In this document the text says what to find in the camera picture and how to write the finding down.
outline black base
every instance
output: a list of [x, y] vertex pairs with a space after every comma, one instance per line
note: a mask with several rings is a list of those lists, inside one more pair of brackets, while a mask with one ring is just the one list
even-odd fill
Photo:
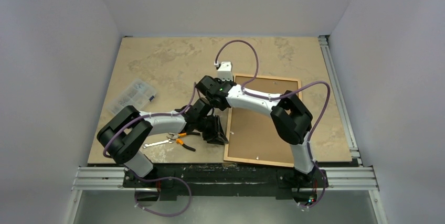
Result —
[[[323, 185], [322, 174], [315, 169], [308, 175], [293, 168], [247, 164], [155, 164], [146, 179], [174, 176], [187, 182], [194, 196], [258, 196], [275, 199], [308, 200], [311, 194], [293, 192], [293, 188], [312, 188], [315, 179]], [[156, 187], [138, 181], [125, 172], [123, 187]], [[160, 200], [176, 200], [188, 195], [187, 188], [176, 180], [161, 181]]]

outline metal bracket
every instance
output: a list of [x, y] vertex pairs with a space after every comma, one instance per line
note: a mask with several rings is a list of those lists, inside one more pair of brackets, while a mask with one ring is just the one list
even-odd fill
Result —
[[388, 219], [383, 209], [380, 193], [378, 191], [369, 191], [369, 196], [373, 204], [374, 213], [378, 224], [388, 224]]

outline wire cutter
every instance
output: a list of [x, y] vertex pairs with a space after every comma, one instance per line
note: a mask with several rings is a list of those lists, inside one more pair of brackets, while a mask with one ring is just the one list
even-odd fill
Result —
[[184, 142], [181, 140], [180, 137], [184, 137], [184, 136], [186, 136], [186, 135], [196, 135], [196, 136], [201, 136], [201, 134], [199, 134], [198, 132], [179, 133], [179, 134], [178, 134], [178, 133], [169, 133], [169, 134], [167, 135], [167, 138], [176, 141], [178, 144], [182, 145], [182, 147], [186, 148], [187, 150], [190, 150], [190, 151], [192, 151], [192, 152], [195, 152], [195, 151], [196, 151], [195, 148], [192, 148], [192, 147], [190, 147], [190, 146], [184, 144]]

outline gray wall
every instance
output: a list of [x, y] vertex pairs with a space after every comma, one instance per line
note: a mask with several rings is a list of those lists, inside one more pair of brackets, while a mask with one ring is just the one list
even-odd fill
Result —
[[352, 0], [330, 37], [391, 223], [445, 223], [444, 31], [444, 0]]
[[126, 35], [330, 34], [350, 0], [105, 0]]
[[102, 0], [0, 0], [1, 223], [61, 223], [119, 41]]

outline small component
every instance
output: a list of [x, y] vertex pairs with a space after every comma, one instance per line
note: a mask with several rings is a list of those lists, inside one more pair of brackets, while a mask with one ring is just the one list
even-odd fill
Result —
[[222, 81], [233, 81], [234, 74], [232, 73], [232, 62], [223, 61], [218, 67], [218, 78]]

